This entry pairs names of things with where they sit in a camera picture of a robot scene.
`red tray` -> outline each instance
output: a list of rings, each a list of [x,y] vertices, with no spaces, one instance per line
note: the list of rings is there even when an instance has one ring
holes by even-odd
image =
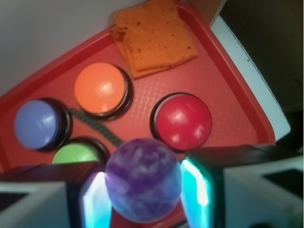
[[[199,57],[170,70],[134,80],[135,96],[131,108],[121,118],[105,125],[124,141],[150,138],[149,115],[155,103],[169,93],[188,92],[202,99],[212,114],[213,127],[204,147],[274,144],[270,122],[206,22],[188,5],[182,2],[176,2],[176,5],[193,37]],[[55,152],[31,151],[18,143],[14,119],[24,103],[53,97],[80,110],[73,89],[78,74],[86,66],[109,62],[130,73],[109,35],[109,29],[67,52],[0,98],[0,171],[20,165],[51,163],[53,159]],[[76,136],[97,138],[111,153],[115,150],[102,135],[74,119],[72,138]],[[170,216],[153,226],[168,227],[184,218],[179,204]]]

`red button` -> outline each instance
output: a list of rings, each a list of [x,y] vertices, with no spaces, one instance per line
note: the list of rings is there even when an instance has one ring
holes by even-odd
[[[212,118],[208,107],[196,96],[172,94],[157,107],[155,133],[170,147],[185,151],[200,147],[209,137]]]

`black cord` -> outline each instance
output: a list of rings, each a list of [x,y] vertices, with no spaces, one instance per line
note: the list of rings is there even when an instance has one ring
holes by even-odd
[[[102,134],[107,140],[109,140],[114,146],[118,147],[120,146],[123,141],[119,139],[116,135],[114,135],[106,126],[103,124],[97,122],[92,117],[74,109],[71,108],[69,112],[74,115],[78,120],[84,122],[94,130],[98,131],[100,134]]]

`white wall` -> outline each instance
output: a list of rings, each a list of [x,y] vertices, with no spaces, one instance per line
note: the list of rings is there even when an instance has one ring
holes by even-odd
[[[0,96],[145,0],[0,0]]]

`blue button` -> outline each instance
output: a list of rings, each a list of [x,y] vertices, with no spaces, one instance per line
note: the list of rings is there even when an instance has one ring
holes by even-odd
[[[15,119],[15,134],[24,147],[42,149],[56,139],[59,123],[59,114],[50,104],[34,100],[19,109]]]

